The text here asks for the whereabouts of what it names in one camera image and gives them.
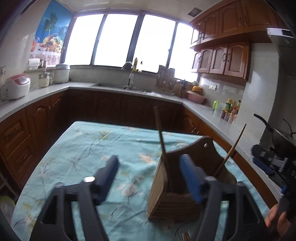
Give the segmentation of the person right hand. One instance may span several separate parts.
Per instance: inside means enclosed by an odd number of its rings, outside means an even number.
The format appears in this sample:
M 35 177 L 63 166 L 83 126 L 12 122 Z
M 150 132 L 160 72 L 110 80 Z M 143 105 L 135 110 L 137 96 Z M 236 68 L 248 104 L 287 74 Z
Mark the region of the person right hand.
M 291 223 L 287 219 L 287 213 L 283 212 L 280 217 L 278 217 L 278 204 L 274 205 L 270 210 L 268 215 L 264 219 L 267 228 L 271 225 L 276 224 L 276 230 L 279 236 L 282 238 L 291 226 Z

